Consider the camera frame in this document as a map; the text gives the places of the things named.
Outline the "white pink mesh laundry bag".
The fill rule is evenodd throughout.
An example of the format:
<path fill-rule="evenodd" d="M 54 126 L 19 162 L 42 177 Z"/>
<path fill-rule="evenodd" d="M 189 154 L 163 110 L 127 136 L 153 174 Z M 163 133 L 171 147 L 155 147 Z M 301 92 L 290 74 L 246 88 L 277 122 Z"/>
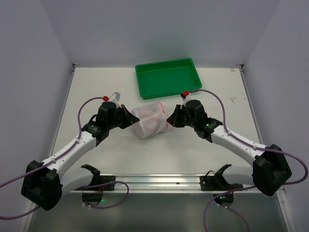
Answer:
<path fill-rule="evenodd" d="M 139 119 L 132 128 L 140 139 L 147 139 L 168 128 L 167 112 L 160 101 L 134 108 L 131 113 Z"/>

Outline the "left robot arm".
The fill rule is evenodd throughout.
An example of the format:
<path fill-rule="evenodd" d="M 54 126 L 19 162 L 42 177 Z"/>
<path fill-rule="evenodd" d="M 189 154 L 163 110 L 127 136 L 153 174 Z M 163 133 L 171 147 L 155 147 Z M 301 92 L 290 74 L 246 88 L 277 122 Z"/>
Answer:
<path fill-rule="evenodd" d="M 84 164 L 73 174 L 67 170 L 83 155 L 97 147 L 112 129 L 126 129 L 139 122 L 124 105 L 105 101 L 78 135 L 64 148 L 49 158 L 32 161 L 26 167 L 21 194 L 42 209 L 52 209 L 62 196 L 79 188 L 100 189 L 103 182 L 100 171 Z"/>

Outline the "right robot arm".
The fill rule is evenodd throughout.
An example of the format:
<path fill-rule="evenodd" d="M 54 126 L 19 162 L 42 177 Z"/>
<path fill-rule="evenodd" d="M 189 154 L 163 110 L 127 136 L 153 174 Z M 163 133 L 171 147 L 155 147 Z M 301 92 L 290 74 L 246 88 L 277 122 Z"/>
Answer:
<path fill-rule="evenodd" d="M 272 196 L 292 175 L 280 147 L 267 147 L 248 139 L 241 143 L 226 131 L 221 121 L 208 117 L 198 100 L 176 105 L 167 122 L 176 128 L 193 128 L 200 138 L 226 148 L 249 164 L 248 167 L 226 164 L 213 176 L 202 176 L 202 190 L 230 190 L 252 185 L 263 194 Z"/>

